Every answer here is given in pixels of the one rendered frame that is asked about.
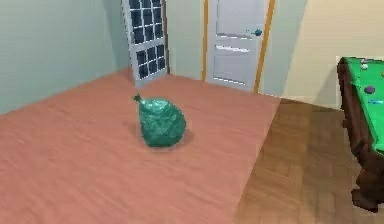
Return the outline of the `green tied garbage bag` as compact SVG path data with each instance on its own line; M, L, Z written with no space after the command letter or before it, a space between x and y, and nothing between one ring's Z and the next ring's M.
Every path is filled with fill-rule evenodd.
M134 96L138 103L141 134L149 147L171 147L184 136L186 119L182 111L165 98Z

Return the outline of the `white panelled room door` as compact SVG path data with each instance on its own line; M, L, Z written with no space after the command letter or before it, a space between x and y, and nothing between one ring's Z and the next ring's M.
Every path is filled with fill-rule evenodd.
M206 81L252 92L269 0L209 0ZM253 32L262 30L261 36Z

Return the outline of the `green pool table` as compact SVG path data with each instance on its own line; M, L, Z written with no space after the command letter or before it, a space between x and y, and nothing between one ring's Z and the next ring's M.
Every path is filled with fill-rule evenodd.
M361 64L368 69L362 70ZM350 149L360 165L357 189L351 191L355 206L376 213L384 203L384 104L368 100L384 100L384 61L358 57L342 57L337 65L344 112L342 127L348 132ZM364 89L373 86L375 92Z

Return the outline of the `grey glass-paned door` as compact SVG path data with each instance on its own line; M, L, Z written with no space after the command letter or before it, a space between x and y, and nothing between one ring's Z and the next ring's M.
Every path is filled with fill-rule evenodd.
M162 0L122 0L136 88L167 73Z

